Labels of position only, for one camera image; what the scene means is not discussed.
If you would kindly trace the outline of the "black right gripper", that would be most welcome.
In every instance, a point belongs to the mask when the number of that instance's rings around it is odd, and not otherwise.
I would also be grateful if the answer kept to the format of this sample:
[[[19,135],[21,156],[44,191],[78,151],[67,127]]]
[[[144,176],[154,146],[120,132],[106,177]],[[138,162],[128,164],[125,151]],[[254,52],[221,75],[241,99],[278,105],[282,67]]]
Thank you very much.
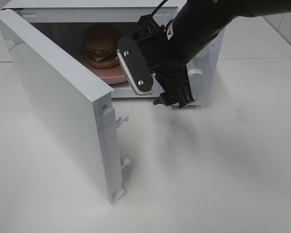
[[[141,16],[134,35],[118,41],[117,56],[129,84],[137,95],[153,92],[152,73],[164,92],[153,105],[183,108],[194,102],[186,64],[189,61],[188,34],[191,18],[177,15],[167,26],[158,25],[152,15]]]

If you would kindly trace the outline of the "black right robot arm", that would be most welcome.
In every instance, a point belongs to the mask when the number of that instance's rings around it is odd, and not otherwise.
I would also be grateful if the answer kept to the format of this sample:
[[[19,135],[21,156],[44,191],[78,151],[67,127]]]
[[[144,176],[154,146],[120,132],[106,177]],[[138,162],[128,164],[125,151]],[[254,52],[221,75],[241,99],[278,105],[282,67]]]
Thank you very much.
[[[154,105],[180,108],[206,104],[219,50],[197,55],[236,17],[291,12],[291,0],[189,0],[167,25],[141,16],[133,37],[118,42],[120,65],[135,94],[150,95],[154,82],[163,92]]]

